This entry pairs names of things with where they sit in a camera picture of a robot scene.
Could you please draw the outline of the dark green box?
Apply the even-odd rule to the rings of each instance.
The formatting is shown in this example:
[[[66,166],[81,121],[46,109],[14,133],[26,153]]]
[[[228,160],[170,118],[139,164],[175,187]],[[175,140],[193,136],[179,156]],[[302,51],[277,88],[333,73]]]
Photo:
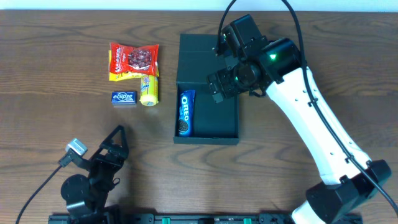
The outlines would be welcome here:
[[[208,75],[225,68],[212,47],[216,35],[182,34],[177,68],[177,103],[175,112],[175,144],[237,145],[239,142],[239,98],[235,96],[215,103],[206,81]],[[178,133],[180,95],[195,90],[192,134]]]

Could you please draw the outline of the blue oreo cookie pack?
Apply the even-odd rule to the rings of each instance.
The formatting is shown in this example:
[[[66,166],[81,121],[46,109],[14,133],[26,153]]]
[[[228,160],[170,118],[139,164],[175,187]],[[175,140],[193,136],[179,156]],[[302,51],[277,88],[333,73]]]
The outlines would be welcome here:
[[[185,90],[180,94],[178,133],[180,137],[189,137],[192,134],[195,90]]]

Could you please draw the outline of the yellow candy bag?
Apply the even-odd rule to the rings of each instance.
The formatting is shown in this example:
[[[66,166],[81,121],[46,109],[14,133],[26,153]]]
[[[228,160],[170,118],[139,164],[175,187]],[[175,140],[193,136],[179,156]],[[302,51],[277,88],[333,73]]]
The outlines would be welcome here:
[[[109,65],[111,62],[111,50],[108,51],[109,54]],[[156,68],[156,77],[159,78],[159,65],[156,62],[155,63],[155,68]],[[112,82],[118,82],[118,81],[123,81],[123,80],[130,80],[130,79],[134,79],[134,78],[143,78],[144,76],[146,76],[146,74],[143,73],[134,73],[134,72],[125,72],[125,73],[119,73],[119,74],[115,74],[115,73],[111,73],[109,72],[109,81]]]

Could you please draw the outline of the red candy bag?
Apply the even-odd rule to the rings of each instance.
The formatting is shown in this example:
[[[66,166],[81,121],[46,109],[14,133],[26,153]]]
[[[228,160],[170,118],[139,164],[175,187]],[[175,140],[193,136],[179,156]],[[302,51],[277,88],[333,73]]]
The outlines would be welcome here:
[[[156,75],[159,44],[131,47],[110,43],[109,71],[113,74],[126,72]]]

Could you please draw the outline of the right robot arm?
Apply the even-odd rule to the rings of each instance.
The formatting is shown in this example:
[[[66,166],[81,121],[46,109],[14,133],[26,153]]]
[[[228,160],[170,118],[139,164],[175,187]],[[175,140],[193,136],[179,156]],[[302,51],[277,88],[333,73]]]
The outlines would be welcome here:
[[[354,143],[290,39],[220,39],[215,53],[226,62],[224,69],[208,76],[215,102],[244,92],[270,98],[315,161],[321,182],[307,190],[305,202],[292,212],[295,223],[336,223],[376,193],[383,193],[391,168],[385,160],[372,160]]]

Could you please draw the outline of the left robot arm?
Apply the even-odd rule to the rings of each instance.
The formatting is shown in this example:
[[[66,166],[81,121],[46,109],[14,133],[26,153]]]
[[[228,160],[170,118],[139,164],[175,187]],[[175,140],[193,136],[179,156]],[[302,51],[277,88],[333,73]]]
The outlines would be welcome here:
[[[109,192],[120,183],[115,174],[129,157],[124,127],[117,126],[89,159],[83,158],[87,147],[78,139],[70,141],[65,150],[66,154],[59,160],[62,167],[72,162],[88,171],[88,176],[69,177],[61,187],[69,212],[67,223],[121,223],[119,208],[105,204]]]

